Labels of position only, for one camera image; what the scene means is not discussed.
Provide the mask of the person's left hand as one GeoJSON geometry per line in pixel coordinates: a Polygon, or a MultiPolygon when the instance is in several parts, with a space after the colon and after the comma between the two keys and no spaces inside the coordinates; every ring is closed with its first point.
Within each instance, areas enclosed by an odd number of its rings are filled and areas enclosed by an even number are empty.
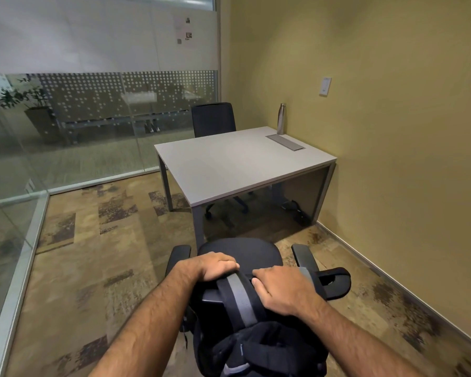
{"type": "Polygon", "coordinates": [[[193,283],[216,280],[225,274],[236,272],[240,266],[236,260],[224,253],[209,252],[177,263],[181,272],[193,283]]]}

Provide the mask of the black mesh-back office chair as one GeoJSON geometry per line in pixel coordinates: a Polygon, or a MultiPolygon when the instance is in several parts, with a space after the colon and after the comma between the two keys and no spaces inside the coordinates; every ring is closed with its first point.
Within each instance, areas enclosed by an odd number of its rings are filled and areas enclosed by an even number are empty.
{"type": "Polygon", "coordinates": [[[236,132],[232,104],[215,102],[198,104],[190,109],[194,138],[236,132]]]}

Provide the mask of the dotted glass partition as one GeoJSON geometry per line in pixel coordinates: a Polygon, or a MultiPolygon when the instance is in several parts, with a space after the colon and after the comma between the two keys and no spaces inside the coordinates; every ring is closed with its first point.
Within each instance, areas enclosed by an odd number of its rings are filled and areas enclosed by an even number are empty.
{"type": "Polygon", "coordinates": [[[62,136],[0,107],[0,377],[88,375],[161,279],[189,216],[166,218],[154,145],[218,100],[218,0],[0,0],[0,89],[38,77],[62,136]],[[189,16],[192,45],[173,15],[189,16]]]}

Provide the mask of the person's right hand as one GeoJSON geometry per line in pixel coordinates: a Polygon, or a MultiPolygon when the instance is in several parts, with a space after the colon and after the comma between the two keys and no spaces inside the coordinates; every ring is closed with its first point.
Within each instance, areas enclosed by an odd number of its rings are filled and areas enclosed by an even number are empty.
{"type": "Polygon", "coordinates": [[[253,278],[258,278],[269,292],[269,302],[263,306],[277,314],[302,319],[325,302],[298,267],[254,269],[253,278]]]}

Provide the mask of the paper notices on glass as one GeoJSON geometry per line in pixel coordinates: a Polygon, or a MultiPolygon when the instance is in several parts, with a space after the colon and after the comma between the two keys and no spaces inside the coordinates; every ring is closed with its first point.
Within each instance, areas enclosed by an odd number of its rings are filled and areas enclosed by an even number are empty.
{"type": "Polygon", "coordinates": [[[176,43],[182,47],[191,46],[193,40],[193,27],[190,17],[182,14],[174,14],[173,24],[176,43]]]}

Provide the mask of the person's left forearm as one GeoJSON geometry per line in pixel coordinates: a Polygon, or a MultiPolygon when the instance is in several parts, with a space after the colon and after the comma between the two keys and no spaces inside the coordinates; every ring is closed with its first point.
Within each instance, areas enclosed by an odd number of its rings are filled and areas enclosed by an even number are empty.
{"type": "Polygon", "coordinates": [[[162,377],[202,266],[178,262],[139,304],[88,377],[162,377]]]}

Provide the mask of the black backpack with grey strap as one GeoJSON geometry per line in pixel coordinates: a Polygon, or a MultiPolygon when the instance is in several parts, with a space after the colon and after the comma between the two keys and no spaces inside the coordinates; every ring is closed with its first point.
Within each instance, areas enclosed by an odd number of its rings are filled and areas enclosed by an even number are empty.
{"type": "Polygon", "coordinates": [[[239,271],[195,285],[183,329],[203,377],[325,377],[328,351],[306,324],[267,310],[239,271]]]}

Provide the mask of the person's right forearm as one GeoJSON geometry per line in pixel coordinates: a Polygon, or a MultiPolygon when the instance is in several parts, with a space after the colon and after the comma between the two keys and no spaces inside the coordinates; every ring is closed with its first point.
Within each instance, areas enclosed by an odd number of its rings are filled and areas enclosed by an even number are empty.
{"type": "Polygon", "coordinates": [[[307,301],[297,317],[313,330],[347,377],[426,377],[322,298],[307,301]]]}

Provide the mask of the potted green plant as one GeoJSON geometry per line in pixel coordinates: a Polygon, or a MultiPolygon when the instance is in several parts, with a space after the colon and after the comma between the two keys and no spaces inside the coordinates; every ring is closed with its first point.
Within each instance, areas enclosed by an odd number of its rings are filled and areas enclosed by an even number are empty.
{"type": "Polygon", "coordinates": [[[32,123],[44,144],[53,145],[62,136],[49,101],[38,77],[31,74],[19,75],[16,86],[0,89],[0,107],[12,109],[24,107],[24,113],[32,123]]]}

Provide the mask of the grey office table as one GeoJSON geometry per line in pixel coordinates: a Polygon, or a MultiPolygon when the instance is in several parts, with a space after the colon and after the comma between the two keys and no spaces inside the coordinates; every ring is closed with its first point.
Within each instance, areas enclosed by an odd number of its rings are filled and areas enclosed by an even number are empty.
{"type": "Polygon", "coordinates": [[[292,151],[269,138],[269,126],[154,145],[167,208],[172,211],[167,170],[182,190],[193,216],[196,249],[206,241],[202,206],[326,168],[312,212],[316,224],[337,157],[283,135],[302,149],[292,151]]]}

